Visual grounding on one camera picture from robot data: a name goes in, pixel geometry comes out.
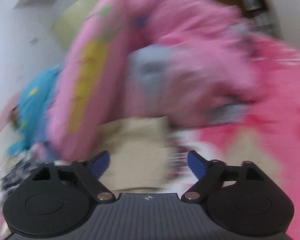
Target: pink fabric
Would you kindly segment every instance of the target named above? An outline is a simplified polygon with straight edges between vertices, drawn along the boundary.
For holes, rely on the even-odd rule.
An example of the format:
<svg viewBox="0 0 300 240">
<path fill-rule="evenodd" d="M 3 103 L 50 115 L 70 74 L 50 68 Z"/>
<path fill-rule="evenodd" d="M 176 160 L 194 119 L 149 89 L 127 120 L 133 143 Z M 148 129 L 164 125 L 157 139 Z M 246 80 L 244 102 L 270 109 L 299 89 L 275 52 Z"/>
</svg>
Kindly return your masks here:
<svg viewBox="0 0 300 240">
<path fill-rule="evenodd" d="M 104 6 L 111 8 L 106 20 L 101 16 L 103 12 L 99 11 Z M 146 17 L 146 23 L 144 27 L 138 29 L 131 23 L 140 17 Z M 115 30 L 116 36 L 107 44 L 109 55 L 101 79 L 95 83 L 90 95 L 80 128 L 68 131 L 72 105 L 80 100 L 75 97 L 74 88 L 82 67 L 82 52 L 89 41 L 100 35 L 109 34 L 103 31 L 111 26 L 109 22 L 111 19 L 113 22 L 122 22 L 124 28 Z M 116 106 L 124 104 L 116 102 L 116 99 L 123 98 L 121 93 L 127 57 L 132 51 L 146 44 L 179 44 L 182 50 L 188 49 L 195 57 L 192 59 L 191 55 L 180 56 L 180 60 L 184 63 L 183 67 L 189 67 L 193 63 L 197 64 L 194 68 L 199 68 L 198 64 L 201 61 L 207 62 L 207 68 L 210 69 L 215 65 L 215 69 L 211 70 L 216 75 L 215 81 L 203 85 L 207 87 L 206 101 L 209 105 L 218 104 L 217 98 L 223 96 L 225 92 L 236 93 L 243 100 L 255 100 L 260 92 L 257 89 L 257 72 L 246 62 L 249 52 L 242 45 L 239 46 L 239 38 L 228 31 L 232 24 L 239 21 L 240 14 L 235 7 L 223 6 L 212 0 L 101 0 L 71 47 L 60 77 L 59 92 L 50 110 L 48 134 L 61 157 L 69 161 L 86 158 L 98 140 L 98 126 L 123 117 L 123 109 L 113 111 L 113 107 L 115 104 Z M 184 77 L 175 74 L 172 78 L 170 90 L 175 89 L 178 81 Z M 218 89 L 220 83 L 223 89 L 221 92 Z M 167 95 L 167 98 L 177 96 L 176 91 Z M 163 114 L 174 114 L 176 124 L 200 125 L 202 122 L 198 121 L 202 118 L 202 114 L 197 114 L 194 120 L 178 121 L 183 118 L 179 111 L 186 109 L 186 103 L 191 104 L 192 110 L 197 104 L 204 104 L 204 100 L 198 102 L 198 99 L 193 92 L 184 101 L 183 106 L 178 107 L 176 113 L 169 111 L 175 108 L 175 105 L 171 104 L 168 109 L 163 107 Z"/>
<path fill-rule="evenodd" d="M 295 206 L 287 233 L 300 240 L 300 52 L 271 38 L 256 36 L 255 64 L 267 94 L 249 109 L 243 122 L 201 129 L 201 140 L 226 149 L 238 128 L 258 131 L 261 145 L 283 166 L 282 189 Z"/>
</svg>

